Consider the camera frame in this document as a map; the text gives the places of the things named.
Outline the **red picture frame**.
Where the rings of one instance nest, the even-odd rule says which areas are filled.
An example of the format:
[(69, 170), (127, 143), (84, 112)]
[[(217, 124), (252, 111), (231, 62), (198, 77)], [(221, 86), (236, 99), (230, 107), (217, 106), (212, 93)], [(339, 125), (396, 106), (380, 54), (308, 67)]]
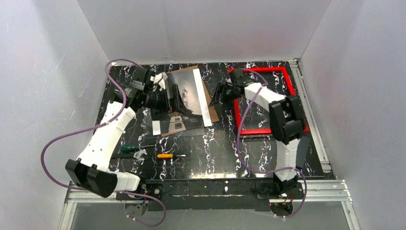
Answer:
[(259, 129), (244, 129), (243, 115), (240, 114), (240, 108), (237, 99), (234, 100), (234, 110), (237, 126), (241, 128), (241, 136), (262, 136), (272, 135), (276, 139), (295, 138), (298, 135), (308, 133), (309, 126), (305, 120), (305, 115), (301, 107), (301, 101), (296, 95), (292, 81), (288, 75), (286, 67), (263, 67), (243, 69), (244, 73), (256, 74), (259, 78), (261, 73), (281, 72), (284, 76), (284, 82), (288, 89), (288, 95), (278, 94), (267, 88), (267, 81), (264, 83), (253, 83), (247, 86), (245, 98), (250, 102), (256, 103), (269, 112), (270, 127)]

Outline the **clear acrylic glazing sheet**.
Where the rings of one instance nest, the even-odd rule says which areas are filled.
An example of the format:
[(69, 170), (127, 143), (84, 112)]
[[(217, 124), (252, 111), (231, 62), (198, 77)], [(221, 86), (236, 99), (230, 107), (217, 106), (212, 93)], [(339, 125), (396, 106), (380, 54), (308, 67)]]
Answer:
[(172, 113), (169, 119), (152, 121), (150, 109), (140, 109), (136, 118), (141, 126), (141, 134), (145, 138), (165, 137), (179, 134), (196, 136), (204, 133), (204, 119), (201, 115)]

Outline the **house photo white border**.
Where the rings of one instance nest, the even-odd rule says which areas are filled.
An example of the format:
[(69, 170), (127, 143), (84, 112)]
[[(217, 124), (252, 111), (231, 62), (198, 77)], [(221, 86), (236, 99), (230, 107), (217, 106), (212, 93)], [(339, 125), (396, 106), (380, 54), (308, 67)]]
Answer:
[(156, 109), (150, 109), (152, 134), (203, 135), (204, 128), (212, 125), (212, 119), (198, 66), (171, 71), (165, 76), (169, 109), (162, 118), (158, 118)]

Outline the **orange handled screwdriver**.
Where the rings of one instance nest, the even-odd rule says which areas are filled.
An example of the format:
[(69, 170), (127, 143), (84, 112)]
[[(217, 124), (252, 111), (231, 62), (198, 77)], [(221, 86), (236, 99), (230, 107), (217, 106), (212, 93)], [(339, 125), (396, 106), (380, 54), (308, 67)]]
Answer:
[(174, 157), (185, 157), (186, 155), (174, 155), (174, 154), (157, 154), (158, 159), (172, 159)]

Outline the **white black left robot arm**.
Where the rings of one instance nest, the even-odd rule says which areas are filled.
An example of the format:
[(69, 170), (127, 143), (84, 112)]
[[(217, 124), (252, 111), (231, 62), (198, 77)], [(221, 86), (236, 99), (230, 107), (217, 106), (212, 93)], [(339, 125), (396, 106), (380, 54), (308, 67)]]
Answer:
[(116, 87), (101, 127), (79, 156), (65, 165), (75, 185), (105, 198), (113, 192), (136, 191), (140, 184), (140, 177), (133, 173), (109, 170), (114, 149), (138, 109), (149, 108), (153, 121), (166, 120), (173, 112), (191, 113), (184, 105), (178, 85), (165, 72), (154, 75), (137, 67), (127, 83)]

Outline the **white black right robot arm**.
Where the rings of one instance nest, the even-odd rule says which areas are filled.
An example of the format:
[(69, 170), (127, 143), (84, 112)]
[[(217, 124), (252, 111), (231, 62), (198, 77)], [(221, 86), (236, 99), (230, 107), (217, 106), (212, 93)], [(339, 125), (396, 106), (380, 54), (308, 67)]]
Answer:
[(248, 72), (262, 77), (252, 69), (229, 71), (229, 79), (218, 83), (210, 105), (245, 96), (249, 104), (241, 122), (245, 121), (253, 103), (268, 111), (271, 134), (277, 144), (276, 168), (271, 173), (275, 187), (283, 192), (297, 185), (296, 156), (300, 139), (306, 129), (300, 98), (296, 95), (278, 94), (267, 87), (266, 80), (263, 83), (255, 82), (247, 75)]

